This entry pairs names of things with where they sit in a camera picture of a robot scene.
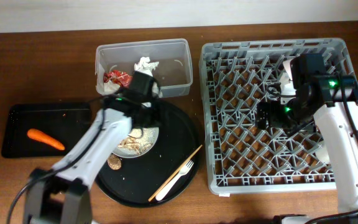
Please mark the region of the white cup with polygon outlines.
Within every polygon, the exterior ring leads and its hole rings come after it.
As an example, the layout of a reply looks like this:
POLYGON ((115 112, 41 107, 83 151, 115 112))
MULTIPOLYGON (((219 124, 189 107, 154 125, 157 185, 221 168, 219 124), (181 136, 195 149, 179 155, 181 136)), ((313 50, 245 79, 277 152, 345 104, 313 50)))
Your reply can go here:
POLYGON ((317 143, 316 146, 317 146, 317 150, 315 151, 315 154, 318 160, 324 164, 330 164, 331 161, 329 158, 329 154, 325 142, 320 141, 319 143, 317 143))

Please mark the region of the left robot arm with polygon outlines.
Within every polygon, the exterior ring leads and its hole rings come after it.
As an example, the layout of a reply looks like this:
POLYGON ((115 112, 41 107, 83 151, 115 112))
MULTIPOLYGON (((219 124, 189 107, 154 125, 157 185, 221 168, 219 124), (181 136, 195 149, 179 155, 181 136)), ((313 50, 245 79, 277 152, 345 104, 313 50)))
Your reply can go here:
POLYGON ((108 157, 133 128, 160 125, 157 80, 135 72, 129 87, 100 96, 101 109, 73 149, 48 171, 35 169, 23 188, 24 223, 92 223, 90 190, 108 157))

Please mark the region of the pile of rice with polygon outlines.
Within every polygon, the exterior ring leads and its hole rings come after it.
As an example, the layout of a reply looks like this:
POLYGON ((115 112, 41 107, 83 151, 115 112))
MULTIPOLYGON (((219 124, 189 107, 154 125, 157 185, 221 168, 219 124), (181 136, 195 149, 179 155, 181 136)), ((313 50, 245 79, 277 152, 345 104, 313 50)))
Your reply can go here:
POLYGON ((158 138, 159 128, 137 128, 129 133, 129 137, 142 147, 153 146, 158 138))

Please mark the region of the grey plate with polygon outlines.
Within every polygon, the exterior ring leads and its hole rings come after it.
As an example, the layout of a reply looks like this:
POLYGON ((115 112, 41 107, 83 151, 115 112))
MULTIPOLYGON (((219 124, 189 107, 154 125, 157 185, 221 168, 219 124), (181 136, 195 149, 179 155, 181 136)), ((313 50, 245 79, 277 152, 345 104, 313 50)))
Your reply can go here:
POLYGON ((134 152, 125 150, 125 149, 119 149, 118 147, 115 148, 115 150, 113 150, 112 153, 115 154, 115 155, 118 156, 118 157, 121 157, 121 158, 131 159, 131 158, 135 158, 135 157, 140 157, 140 156, 142 156, 142 155, 148 153, 148 152, 153 148, 153 146, 152 146, 150 149, 146 150, 145 152, 143 152, 142 154, 139 154, 139 155, 136 154, 136 153, 134 153, 134 152))

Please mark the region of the white napkin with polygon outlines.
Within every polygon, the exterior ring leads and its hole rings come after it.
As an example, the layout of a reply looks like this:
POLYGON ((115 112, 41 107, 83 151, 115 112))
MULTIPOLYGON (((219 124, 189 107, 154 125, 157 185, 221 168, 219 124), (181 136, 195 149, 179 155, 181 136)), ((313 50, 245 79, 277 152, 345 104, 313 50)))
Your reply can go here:
MULTIPOLYGON (((141 57, 139 62, 134 64, 134 70, 153 77, 154 75, 152 72, 158 67, 158 65, 159 62, 151 62, 150 57, 141 57)), ((152 92, 158 94, 159 98, 163 96, 157 82, 154 82, 152 92)))

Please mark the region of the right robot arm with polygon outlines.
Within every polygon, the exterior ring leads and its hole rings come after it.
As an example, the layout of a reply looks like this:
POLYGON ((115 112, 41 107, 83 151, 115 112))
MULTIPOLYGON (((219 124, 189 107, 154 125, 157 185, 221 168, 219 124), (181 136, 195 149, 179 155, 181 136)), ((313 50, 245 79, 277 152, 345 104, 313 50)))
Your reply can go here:
POLYGON ((283 63, 287 81, 274 84, 275 101, 257 105, 259 129, 281 128, 287 136, 314 124, 334 172, 338 213, 318 218, 279 215, 275 223, 358 223, 358 83, 353 75, 326 70, 321 54, 283 63))

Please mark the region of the red snack wrapper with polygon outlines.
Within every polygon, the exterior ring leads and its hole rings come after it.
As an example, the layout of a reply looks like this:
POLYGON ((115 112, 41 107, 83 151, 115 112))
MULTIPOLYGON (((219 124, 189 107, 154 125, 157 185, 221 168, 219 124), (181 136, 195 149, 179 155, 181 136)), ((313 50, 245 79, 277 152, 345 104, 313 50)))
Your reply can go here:
POLYGON ((107 83, 112 81, 119 86, 128 87, 132 81, 132 75, 129 75, 126 72, 121 72, 119 70, 113 70, 111 72, 105 73, 103 76, 103 82, 107 83))

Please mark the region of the pile of peanut shells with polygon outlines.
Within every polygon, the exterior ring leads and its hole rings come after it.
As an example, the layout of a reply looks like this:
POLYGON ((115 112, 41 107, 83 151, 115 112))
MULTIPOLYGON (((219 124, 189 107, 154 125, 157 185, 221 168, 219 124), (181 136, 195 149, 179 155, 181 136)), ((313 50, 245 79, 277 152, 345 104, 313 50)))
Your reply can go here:
POLYGON ((146 150, 150 149, 152 144, 150 142, 146 142, 145 140, 135 139, 132 137, 127 137, 121 141, 118 145, 119 149, 125 149, 136 154, 142 154, 146 150))

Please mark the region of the orange carrot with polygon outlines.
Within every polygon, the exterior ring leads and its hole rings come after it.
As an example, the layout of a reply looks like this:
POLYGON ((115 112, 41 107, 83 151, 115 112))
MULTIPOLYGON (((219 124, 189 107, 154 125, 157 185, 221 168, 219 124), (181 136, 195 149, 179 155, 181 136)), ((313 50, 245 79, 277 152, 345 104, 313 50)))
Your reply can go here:
POLYGON ((30 139, 52 146, 55 149, 58 149, 59 151, 65 150, 65 146, 60 141, 56 140, 55 138, 49 136, 48 134, 45 134, 44 132, 38 129, 29 129, 27 131, 27 136, 30 139))

